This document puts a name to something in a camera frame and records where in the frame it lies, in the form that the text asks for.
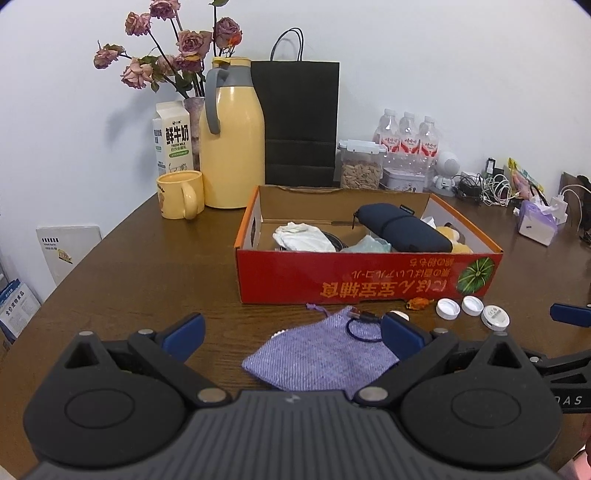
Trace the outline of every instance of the yellow mug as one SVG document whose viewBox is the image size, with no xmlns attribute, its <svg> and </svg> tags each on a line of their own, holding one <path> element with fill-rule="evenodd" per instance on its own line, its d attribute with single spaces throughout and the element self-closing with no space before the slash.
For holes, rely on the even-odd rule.
<svg viewBox="0 0 591 480">
<path fill-rule="evenodd" d="M 183 170 L 160 175 L 158 202 L 164 218 L 191 220 L 205 208 L 203 176 L 200 171 Z"/>
</svg>

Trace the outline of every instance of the purple drawstring pouch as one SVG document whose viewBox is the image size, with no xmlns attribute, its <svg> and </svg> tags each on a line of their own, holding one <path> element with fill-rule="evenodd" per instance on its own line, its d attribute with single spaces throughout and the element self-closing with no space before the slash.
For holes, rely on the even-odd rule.
<svg viewBox="0 0 591 480">
<path fill-rule="evenodd" d="M 242 368 L 281 390 L 344 390 L 352 398 L 398 358 L 382 342 L 360 342 L 347 334 L 350 309 L 275 334 Z M 353 322 L 351 331 L 361 338 L 380 336 L 377 324 Z"/>
</svg>

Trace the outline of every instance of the white robot figurine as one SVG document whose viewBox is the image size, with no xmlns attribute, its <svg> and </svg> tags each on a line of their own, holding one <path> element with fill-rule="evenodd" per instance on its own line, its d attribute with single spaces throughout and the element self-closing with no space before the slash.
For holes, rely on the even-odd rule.
<svg viewBox="0 0 591 480">
<path fill-rule="evenodd" d="M 431 191 L 453 197 L 452 187 L 456 186 L 454 176 L 460 171 L 460 163 L 453 152 L 441 152 L 435 163 L 437 175 L 433 177 Z"/>
</svg>

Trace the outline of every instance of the plastic bag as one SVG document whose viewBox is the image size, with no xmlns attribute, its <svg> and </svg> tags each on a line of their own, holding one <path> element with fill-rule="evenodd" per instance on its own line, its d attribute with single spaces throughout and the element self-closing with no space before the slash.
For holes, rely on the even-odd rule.
<svg viewBox="0 0 591 480">
<path fill-rule="evenodd" d="M 352 247 L 343 248 L 342 252 L 348 253 L 390 253 L 392 246 L 383 238 L 373 238 L 371 235 L 365 235 L 359 242 Z"/>
</svg>

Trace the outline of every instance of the mug handle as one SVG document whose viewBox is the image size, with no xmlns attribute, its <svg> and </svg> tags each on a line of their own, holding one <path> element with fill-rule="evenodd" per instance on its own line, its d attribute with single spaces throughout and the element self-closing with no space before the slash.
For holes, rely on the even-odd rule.
<svg viewBox="0 0 591 480">
<path fill-rule="evenodd" d="M 185 205 L 184 217 L 187 220 L 192 220 L 197 216 L 197 208 L 199 207 L 197 204 L 197 195 L 187 181 L 182 182 L 181 189 L 183 190 Z"/>
</svg>

